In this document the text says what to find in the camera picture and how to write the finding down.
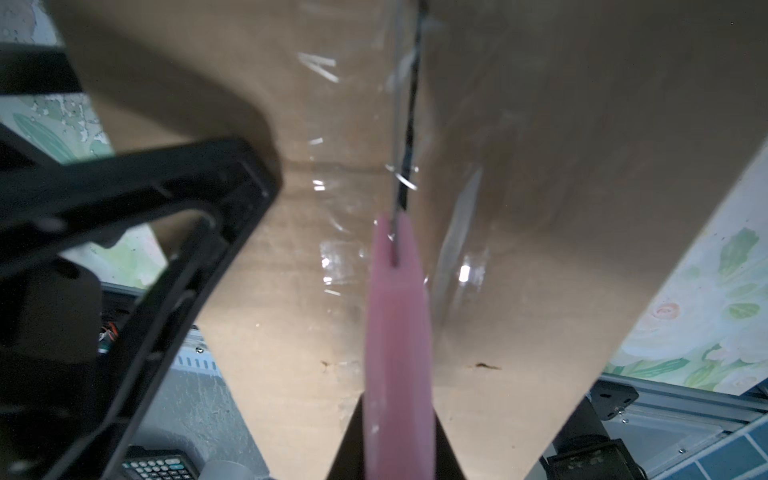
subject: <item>blue tile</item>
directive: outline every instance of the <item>blue tile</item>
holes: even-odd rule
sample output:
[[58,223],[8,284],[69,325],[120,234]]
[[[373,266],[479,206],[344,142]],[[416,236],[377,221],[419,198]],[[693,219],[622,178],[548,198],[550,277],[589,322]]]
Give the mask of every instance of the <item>blue tile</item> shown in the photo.
[[763,423],[750,432],[750,437],[755,440],[757,445],[760,445],[760,448],[768,450],[768,423]]
[[702,458],[699,463],[712,480],[731,480],[762,465],[765,460],[749,440],[739,437]]
[[667,480],[707,480],[707,478],[701,474],[699,467],[697,467],[695,463],[692,463],[686,468],[682,468],[678,472],[668,476]]

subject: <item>floral wallpaper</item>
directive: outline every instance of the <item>floral wallpaper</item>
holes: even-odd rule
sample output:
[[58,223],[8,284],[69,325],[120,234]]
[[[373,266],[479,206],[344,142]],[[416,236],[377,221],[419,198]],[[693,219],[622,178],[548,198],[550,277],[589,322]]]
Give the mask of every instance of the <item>floral wallpaper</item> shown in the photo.
[[740,395],[768,378],[768,147],[605,372]]
[[[0,5],[0,41],[61,45],[41,0],[8,0]],[[0,123],[61,164],[114,154],[86,94],[0,96]],[[129,229],[112,248],[94,243],[62,252],[102,282],[147,288],[167,261],[148,225]]]

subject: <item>black frame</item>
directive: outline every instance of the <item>black frame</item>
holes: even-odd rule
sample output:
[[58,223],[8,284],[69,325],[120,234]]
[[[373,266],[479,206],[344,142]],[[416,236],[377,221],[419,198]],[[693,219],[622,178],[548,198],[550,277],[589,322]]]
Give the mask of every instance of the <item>black frame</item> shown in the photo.
[[[365,480],[366,456],[362,437],[362,396],[349,419],[339,451],[331,464],[327,480]],[[435,480],[465,480],[451,443],[435,414]]]
[[[63,59],[71,72],[63,51],[5,46],[3,55],[13,62],[0,71],[0,94],[79,91],[76,77],[73,83],[50,70]],[[52,72],[65,82],[51,84]],[[16,478],[104,478],[121,463],[187,331],[274,201],[280,179],[238,139],[66,167],[7,128],[0,147],[3,291],[23,296],[30,287],[25,272],[62,250],[110,243],[127,228],[183,210],[202,215],[105,355],[79,363],[40,359],[10,348],[12,327],[0,336],[0,426],[10,432],[0,450],[21,456],[9,460],[27,467]],[[61,227],[41,228],[50,220]],[[5,298],[0,308],[8,304]]]

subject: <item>calculator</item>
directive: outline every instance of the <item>calculator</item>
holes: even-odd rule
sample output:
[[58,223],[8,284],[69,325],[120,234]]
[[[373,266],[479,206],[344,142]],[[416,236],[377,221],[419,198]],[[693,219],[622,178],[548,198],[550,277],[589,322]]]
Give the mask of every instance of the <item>calculator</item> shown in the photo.
[[123,471],[132,480],[197,480],[197,469],[181,450],[145,450],[133,445],[123,460]]

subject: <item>brown stain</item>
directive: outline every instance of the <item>brown stain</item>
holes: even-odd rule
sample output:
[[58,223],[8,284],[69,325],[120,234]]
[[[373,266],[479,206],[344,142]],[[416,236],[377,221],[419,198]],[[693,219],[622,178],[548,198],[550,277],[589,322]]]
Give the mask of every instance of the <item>brown stain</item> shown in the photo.
[[475,364],[476,369],[489,369],[489,370],[501,370],[502,368],[500,366],[495,365],[489,365],[485,362],[479,362]]

